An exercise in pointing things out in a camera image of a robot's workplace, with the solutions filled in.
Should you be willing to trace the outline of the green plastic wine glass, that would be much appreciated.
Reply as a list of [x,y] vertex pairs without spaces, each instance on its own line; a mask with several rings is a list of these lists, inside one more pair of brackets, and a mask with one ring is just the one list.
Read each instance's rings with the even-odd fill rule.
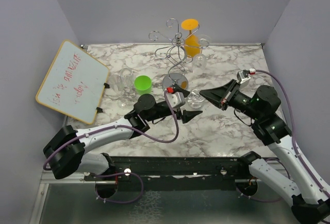
[[152,91],[152,80],[146,75],[141,75],[135,79],[134,86],[139,95],[149,94]]

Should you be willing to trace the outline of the orange plastic wine glass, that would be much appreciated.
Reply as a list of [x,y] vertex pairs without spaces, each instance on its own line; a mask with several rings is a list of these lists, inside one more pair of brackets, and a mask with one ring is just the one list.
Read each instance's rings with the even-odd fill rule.
[[198,37],[195,35],[200,27],[199,22],[196,19],[186,19],[181,23],[181,27],[183,30],[189,32],[188,36],[185,38],[184,49],[187,53],[187,57],[193,58],[201,52]]

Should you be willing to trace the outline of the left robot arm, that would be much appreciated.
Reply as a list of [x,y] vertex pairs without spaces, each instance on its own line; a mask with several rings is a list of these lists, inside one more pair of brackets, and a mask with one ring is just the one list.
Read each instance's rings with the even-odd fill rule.
[[[105,153],[90,154],[90,151],[138,136],[164,144],[174,142],[179,135],[178,122],[186,124],[201,114],[200,110],[180,109],[188,95],[188,91],[175,84],[164,91],[164,101],[157,102],[152,94],[143,94],[130,112],[112,123],[77,130],[71,125],[63,126],[43,148],[46,158],[43,169],[52,171],[56,179],[66,178],[76,172],[92,173],[103,180],[110,179],[114,173],[110,157]],[[168,116],[174,120],[174,138],[162,140],[147,134],[149,122],[156,124]]]

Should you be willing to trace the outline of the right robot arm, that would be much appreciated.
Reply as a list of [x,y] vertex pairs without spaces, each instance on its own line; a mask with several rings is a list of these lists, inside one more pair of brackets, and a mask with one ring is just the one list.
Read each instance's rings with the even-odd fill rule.
[[221,87],[201,90],[200,95],[219,109],[232,107],[253,119],[254,134],[277,156],[293,179],[279,173],[255,152],[241,156],[243,162],[237,165],[240,177],[252,175],[273,189],[290,206],[299,223],[319,223],[329,216],[328,184],[301,162],[304,155],[294,148],[292,131],[276,114],[281,100],[273,87],[261,85],[253,97],[248,97],[240,92],[239,83],[231,80]]

